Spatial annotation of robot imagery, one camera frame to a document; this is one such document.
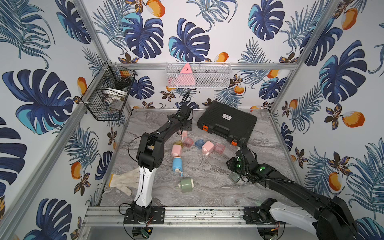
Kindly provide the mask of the green transparent tray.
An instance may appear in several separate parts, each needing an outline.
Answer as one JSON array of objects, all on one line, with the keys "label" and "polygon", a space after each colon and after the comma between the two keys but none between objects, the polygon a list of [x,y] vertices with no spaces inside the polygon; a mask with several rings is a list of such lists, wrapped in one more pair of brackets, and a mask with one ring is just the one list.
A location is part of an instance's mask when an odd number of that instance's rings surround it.
[{"label": "green transparent tray", "polygon": [[229,179],[234,184],[237,184],[241,180],[241,176],[238,173],[232,172],[232,173],[229,174]]}]

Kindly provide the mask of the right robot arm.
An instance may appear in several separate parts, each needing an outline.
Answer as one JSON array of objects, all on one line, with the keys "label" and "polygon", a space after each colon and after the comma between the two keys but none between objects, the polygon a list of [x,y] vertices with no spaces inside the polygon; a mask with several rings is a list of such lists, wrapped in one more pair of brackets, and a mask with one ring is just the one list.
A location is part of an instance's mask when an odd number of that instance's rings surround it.
[{"label": "right robot arm", "polygon": [[276,199],[268,198],[255,209],[254,214],[245,214],[247,222],[285,222],[319,240],[357,239],[358,226],[343,199],[317,194],[285,177],[274,167],[258,163],[257,155],[245,145],[241,145],[235,157],[227,161],[227,167],[250,183],[275,191],[297,205],[295,208],[285,207]]}]

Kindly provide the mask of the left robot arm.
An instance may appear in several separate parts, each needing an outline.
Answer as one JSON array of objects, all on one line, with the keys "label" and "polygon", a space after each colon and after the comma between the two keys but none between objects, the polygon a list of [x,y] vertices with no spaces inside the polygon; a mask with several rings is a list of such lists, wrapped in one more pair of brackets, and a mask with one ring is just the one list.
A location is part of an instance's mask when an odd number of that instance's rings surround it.
[{"label": "left robot arm", "polygon": [[165,143],[176,132],[188,129],[192,123],[192,113],[191,107],[181,106],[176,113],[167,117],[166,123],[158,130],[142,134],[136,156],[140,177],[134,208],[144,210],[151,207],[154,178],[164,160]]}]

